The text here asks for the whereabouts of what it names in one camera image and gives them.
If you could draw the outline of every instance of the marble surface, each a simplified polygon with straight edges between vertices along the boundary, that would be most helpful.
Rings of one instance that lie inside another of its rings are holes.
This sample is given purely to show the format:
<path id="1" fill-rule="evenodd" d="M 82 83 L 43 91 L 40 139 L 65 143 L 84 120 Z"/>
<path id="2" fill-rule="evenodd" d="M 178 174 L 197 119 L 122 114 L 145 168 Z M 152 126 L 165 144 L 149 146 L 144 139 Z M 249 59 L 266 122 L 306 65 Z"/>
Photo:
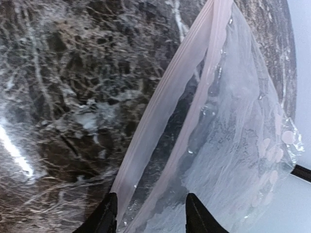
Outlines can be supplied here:
<path id="1" fill-rule="evenodd" d="M 0 2 L 0 232 L 70 233 L 85 220 L 204 2 Z M 237 4 L 294 117 L 286 1 Z"/>

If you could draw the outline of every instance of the open plastic bag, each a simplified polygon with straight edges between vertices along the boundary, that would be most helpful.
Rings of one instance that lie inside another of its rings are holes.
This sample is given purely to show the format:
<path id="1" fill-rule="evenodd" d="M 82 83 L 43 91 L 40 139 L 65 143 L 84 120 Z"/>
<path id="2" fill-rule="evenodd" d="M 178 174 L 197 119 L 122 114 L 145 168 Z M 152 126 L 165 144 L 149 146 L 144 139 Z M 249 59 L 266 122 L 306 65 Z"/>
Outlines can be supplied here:
<path id="1" fill-rule="evenodd" d="M 169 159 L 143 206 L 134 214 L 132 205 L 127 209 L 134 220 L 125 232 L 185 232 L 185 199 L 193 192 L 229 232 L 244 233 L 302 147 L 232 0 L 205 4 L 155 91 L 111 189 L 119 221 L 184 98 L 191 101 L 184 101 L 187 114 L 170 156 L 164 155 Z"/>

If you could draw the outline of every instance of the white floor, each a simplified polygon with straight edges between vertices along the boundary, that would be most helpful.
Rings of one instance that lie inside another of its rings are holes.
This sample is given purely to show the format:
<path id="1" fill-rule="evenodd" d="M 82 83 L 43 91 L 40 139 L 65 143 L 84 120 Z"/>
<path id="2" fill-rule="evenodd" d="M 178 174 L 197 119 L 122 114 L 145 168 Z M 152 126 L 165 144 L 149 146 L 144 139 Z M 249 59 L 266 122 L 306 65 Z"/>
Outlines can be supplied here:
<path id="1" fill-rule="evenodd" d="M 305 154 L 299 164 L 311 169 L 311 0 L 288 0 L 295 35 L 298 96 L 296 126 Z M 250 233 L 311 233 L 311 183 L 291 176 L 268 212 Z"/>

